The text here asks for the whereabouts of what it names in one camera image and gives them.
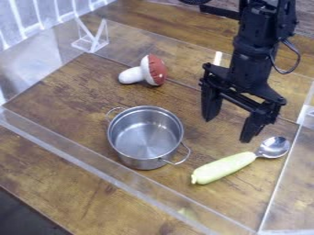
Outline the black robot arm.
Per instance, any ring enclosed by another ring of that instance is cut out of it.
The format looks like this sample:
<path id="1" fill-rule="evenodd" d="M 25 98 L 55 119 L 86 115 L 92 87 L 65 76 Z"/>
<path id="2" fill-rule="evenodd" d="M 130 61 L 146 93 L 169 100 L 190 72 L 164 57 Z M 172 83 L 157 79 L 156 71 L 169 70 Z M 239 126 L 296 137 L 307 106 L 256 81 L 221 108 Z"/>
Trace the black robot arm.
<path id="1" fill-rule="evenodd" d="M 276 121 L 284 97 L 269 87 L 267 79 L 276 69 L 279 44 L 293 45 L 288 37 L 297 24 L 295 0 L 240 0 L 237 34 L 226 68 L 205 63 L 201 87 L 201 116 L 216 117 L 221 102 L 232 102 L 249 112 L 239 140 L 248 143 L 263 127 Z"/>

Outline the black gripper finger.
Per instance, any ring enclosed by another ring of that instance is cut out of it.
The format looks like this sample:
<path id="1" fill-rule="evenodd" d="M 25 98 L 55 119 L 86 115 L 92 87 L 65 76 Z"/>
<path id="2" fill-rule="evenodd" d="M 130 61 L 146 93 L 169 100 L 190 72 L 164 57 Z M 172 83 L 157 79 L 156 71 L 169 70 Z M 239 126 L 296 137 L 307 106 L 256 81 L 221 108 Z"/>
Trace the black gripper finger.
<path id="1" fill-rule="evenodd" d="M 201 117 L 205 121 L 212 120 L 220 110 L 221 97 L 218 91 L 208 84 L 201 84 Z"/>
<path id="2" fill-rule="evenodd" d="M 239 140 L 243 143 L 249 143 L 251 139 L 260 133 L 263 127 L 264 127 L 264 116 L 251 113 L 245 119 Z"/>

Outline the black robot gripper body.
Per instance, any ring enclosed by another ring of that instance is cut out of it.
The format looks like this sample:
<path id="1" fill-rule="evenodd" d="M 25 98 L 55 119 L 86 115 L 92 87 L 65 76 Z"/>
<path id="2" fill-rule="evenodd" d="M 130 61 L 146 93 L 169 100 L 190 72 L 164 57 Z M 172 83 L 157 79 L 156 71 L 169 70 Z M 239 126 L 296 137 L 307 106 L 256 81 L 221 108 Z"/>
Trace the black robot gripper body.
<path id="1" fill-rule="evenodd" d="M 204 63 L 201 84 L 218 91 L 221 101 L 226 100 L 249 114 L 264 116 L 264 125 L 273 123 L 285 99 L 269 87 L 267 79 L 275 67 L 277 42 L 235 38 L 229 67 Z"/>

